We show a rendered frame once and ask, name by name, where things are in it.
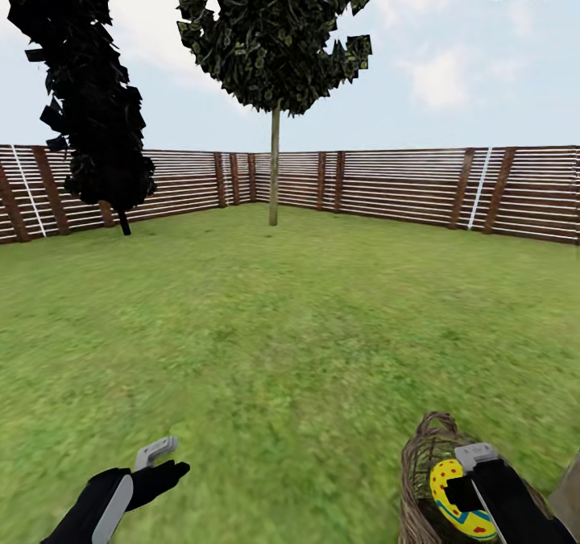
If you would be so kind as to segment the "wicker basket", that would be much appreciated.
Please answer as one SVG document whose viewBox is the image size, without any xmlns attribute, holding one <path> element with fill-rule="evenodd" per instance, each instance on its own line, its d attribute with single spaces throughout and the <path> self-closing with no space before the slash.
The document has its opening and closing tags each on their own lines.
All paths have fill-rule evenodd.
<svg viewBox="0 0 580 544">
<path fill-rule="evenodd" d="M 436 418 L 444 424 L 445 429 L 440 427 L 429 427 L 431 421 Z M 469 434 L 458 430 L 455 425 L 455 419 L 450 416 L 448 411 L 431 411 L 424 416 L 420 426 L 417 428 L 416 435 L 410 440 L 402 450 L 402 468 L 400 469 L 400 517 L 399 517 L 399 544 L 450 544 L 450 538 L 456 538 L 456 527 L 448 523 L 440 515 L 437 523 L 429 524 L 429 519 L 424 519 L 422 510 L 437 507 L 435 500 L 428 496 L 429 494 L 429 474 L 441 462 L 441 459 L 435 458 L 434 450 L 437 444 L 436 438 L 442 437 L 446 440 L 441 441 L 441 445 L 449 444 L 451 453 L 444 459 L 455 459 L 456 447 L 470 446 L 479 444 L 483 440 L 470 442 Z M 429 440 L 429 445 L 426 442 Z M 422 457 L 424 460 L 420 461 Z M 505 466 L 515 467 L 499 453 L 499 459 L 503 460 Z M 424 469 L 427 474 L 426 482 L 418 482 L 416 475 Z M 531 495 L 532 501 L 537 505 L 540 511 L 552 520 L 554 515 L 551 508 L 545 503 L 544 497 L 516 470 L 517 475 L 522 479 L 525 487 Z M 448 536 L 449 535 L 449 536 Z M 495 540 L 496 539 L 496 540 Z M 499 535 L 495 539 L 475 540 L 473 544 L 501 544 L 502 540 Z"/>
</svg>

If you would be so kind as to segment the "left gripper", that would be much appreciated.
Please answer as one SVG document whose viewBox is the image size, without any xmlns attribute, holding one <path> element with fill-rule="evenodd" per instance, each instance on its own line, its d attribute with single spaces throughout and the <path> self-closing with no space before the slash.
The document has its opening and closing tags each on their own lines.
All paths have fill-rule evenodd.
<svg viewBox="0 0 580 544">
<path fill-rule="evenodd" d="M 145 476 L 145 494 L 143 494 L 142 502 L 139 505 L 143 506 L 154 500 L 160 493 L 165 493 L 170 488 L 175 487 L 179 478 L 186 475 L 188 471 L 190 471 L 189 464 L 175 464 L 174 459 L 159 466 L 139 471 Z"/>
</svg>

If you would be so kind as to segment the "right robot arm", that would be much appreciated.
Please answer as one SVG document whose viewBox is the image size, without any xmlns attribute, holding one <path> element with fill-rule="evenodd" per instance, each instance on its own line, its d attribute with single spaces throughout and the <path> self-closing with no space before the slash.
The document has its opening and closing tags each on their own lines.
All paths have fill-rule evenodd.
<svg viewBox="0 0 580 544">
<path fill-rule="evenodd" d="M 549 520 L 540 511 L 516 469 L 505 466 L 490 443 L 456 447 L 454 452 L 463 477 L 446 481 L 450 504 L 462 513 L 485 510 L 501 544 L 578 544 L 560 519 Z"/>
</svg>

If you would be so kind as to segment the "easter egg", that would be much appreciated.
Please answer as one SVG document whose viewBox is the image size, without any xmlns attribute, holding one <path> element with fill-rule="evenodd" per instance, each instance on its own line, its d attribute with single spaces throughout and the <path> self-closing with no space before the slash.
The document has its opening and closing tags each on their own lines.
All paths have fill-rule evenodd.
<svg viewBox="0 0 580 544">
<path fill-rule="evenodd" d="M 463 477 L 462 465 L 456 459 L 442 459 L 429 474 L 429 495 L 437 503 L 445 520 L 455 526 L 459 533 L 470 540 L 490 540 L 497 531 L 484 510 L 459 512 L 457 505 L 451 505 L 444 488 L 447 480 Z"/>
</svg>

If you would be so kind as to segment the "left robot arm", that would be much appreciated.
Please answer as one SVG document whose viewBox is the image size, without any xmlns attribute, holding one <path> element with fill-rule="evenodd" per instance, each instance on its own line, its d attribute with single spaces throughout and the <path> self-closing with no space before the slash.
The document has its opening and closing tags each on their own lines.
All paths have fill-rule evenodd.
<svg viewBox="0 0 580 544">
<path fill-rule="evenodd" d="M 190 471 L 187 463 L 174 459 L 156 466 L 154 461 L 179 446 L 176 436 L 167 436 L 137 454 L 135 472 L 113 467 L 88 480 L 60 524 L 40 544 L 109 544 L 125 511 L 132 511 L 176 486 Z"/>
</svg>

